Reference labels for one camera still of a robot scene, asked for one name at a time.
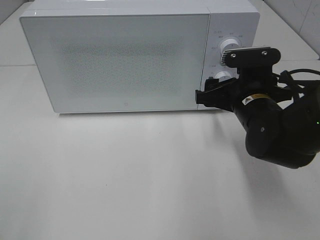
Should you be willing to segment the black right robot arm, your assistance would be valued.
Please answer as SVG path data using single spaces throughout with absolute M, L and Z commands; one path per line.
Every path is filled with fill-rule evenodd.
M 275 74 L 280 59 L 280 51 L 269 46 L 225 50 L 221 63 L 235 68 L 238 77 L 209 77 L 195 101 L 234 113 L 250 156 L 298 169 L 320 151 L 320 82 L 295 80 L 301 69 Z

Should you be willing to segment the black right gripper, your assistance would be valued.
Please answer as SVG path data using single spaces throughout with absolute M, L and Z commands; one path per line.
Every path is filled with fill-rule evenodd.
M 195 90 L 195 102 L 233 113 L 276 113 L 278 83 L 273 65 L 280 59 L 281 52 L 270 46 L 225 50 L 220 62 L 237 68 L 238 79 L 219 81 L 210 76 L 205 80 L 204 91 Z

